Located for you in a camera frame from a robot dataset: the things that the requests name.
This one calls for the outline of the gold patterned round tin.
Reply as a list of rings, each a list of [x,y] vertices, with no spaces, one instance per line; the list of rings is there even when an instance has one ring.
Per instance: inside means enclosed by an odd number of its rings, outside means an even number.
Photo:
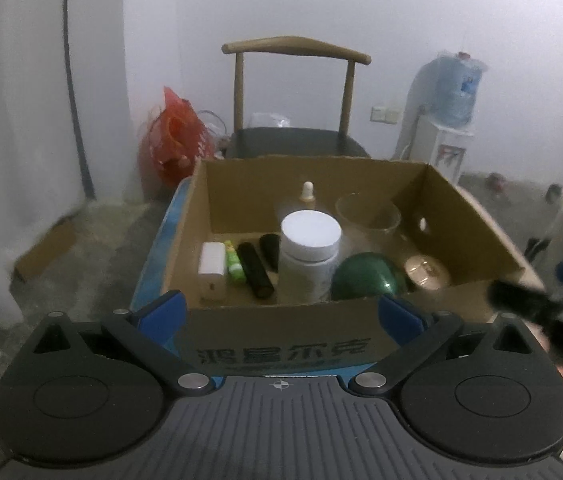
[[[434,292],[451,285],[451,274],[437,258],[414,255],[404,263],[404,271],[411,282],[420,289]]]

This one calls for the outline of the clear glass bowl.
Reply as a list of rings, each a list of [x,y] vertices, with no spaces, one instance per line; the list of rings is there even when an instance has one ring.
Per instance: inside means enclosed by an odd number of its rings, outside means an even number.
[[[342,228],[341,252],[346,256],[361,252],[383,254],[402,220],[392,200],[368,192],[340,196],[335,209]]]

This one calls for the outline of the blue patterned table mat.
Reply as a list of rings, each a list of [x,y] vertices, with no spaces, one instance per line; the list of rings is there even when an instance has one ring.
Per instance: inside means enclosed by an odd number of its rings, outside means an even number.
[[[182,217],[191,180],[185,178],[178,185],[162,218],[152,248],[150,248],[142,272],[140,272],[140,278],[130,304],[131,311],[140,310],[141,307],[150,304],[161,295],[170,248],[178,230],[178,222]]]

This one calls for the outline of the white charger adapter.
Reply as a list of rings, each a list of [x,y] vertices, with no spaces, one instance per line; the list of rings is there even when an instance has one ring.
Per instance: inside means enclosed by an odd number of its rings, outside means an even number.
[[[221,242],[201,246],[198,262],[198,286],[202,299],[221,301],[226,296],[226,248]]]

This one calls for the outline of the dark green ball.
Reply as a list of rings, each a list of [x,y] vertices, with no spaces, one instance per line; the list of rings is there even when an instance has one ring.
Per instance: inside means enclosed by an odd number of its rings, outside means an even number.
[[[404,273],[378,252],[360,252],[344,259],[333,274],[330,286],[333,301],[401,296],[407,292]]]

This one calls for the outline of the small green tube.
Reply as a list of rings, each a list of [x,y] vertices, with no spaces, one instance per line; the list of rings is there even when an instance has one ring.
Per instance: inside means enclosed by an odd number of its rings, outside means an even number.
[[[230,240],[225,240],[225,256],[226,256],[226,269],[231,280],[237,284],[246,283],[246,274],[242,267],[242,262],[239,259],[237,250]]]

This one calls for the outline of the flat cardboard piece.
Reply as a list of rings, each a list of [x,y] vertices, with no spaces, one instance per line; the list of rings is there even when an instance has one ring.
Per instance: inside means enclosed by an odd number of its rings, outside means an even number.
[[[76,229],[71,219],[62,219],[53,226],[14,267],[14,278],[27,282],[41,275],[76,242]]]

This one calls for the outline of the white pill bottle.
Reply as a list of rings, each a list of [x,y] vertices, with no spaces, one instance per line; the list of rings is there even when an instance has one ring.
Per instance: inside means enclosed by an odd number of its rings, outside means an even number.
[[[278,302],[326,301],[339,258],[339,222],[321,211],[298,210],[283,218],[280,229]]]

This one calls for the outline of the white water dispenser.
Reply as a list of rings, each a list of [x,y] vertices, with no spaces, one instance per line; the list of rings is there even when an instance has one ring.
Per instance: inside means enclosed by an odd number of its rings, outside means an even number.
[[[446,180],[457,184],[473,140],[475,135],[471,131],[443,126],[428,114],[420,115],[402,157],[426,162]]]

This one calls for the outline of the green dropper bottle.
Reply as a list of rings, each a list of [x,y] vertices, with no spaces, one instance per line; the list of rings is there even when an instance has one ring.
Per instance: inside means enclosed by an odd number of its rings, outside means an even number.
[[[316,208],[314,184],[311,181],[305,181],[303,183],[299,196],[299,204],[302,209],[306,210],[314,210]]]

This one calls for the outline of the red plastic bag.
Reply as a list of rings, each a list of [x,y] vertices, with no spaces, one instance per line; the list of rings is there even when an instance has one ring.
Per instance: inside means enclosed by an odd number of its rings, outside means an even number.
[[[193,175],[199,160],[214,157],[216,146],[190,101],[170,87],[163,88],[163,99],[163,109],[148,127],[148,154],[159,179],[175,188]]]

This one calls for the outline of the white curtain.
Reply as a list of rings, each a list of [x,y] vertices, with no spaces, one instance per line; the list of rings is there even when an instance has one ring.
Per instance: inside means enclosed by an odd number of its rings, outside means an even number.
[[[0,327],[16,261],[84,200],[138,200],[123,0],[0,0]]]

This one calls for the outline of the wooden chair black seat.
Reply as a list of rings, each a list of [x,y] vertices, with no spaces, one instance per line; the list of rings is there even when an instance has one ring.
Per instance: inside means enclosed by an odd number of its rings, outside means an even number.
[[[235,58],[227,158],[368,155],[349,128],[355,70],[369,54],[301,36],[227,42],[222,52]]]

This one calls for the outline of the blue water jug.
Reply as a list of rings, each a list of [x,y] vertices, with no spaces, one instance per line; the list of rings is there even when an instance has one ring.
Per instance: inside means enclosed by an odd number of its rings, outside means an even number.
[[[442,51],[416,74],[406,109],[415,115],[428,115],[444,127],[467,129],[488,70],[487,64],[467,52]]]

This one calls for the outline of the white wall socket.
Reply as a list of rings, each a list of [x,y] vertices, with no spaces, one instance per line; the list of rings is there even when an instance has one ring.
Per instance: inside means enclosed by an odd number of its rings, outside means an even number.
[[[396,125],[400,122],[402,112],[384,106],[373,106],[370,111],[371,122],[382,122],[383,124]]]

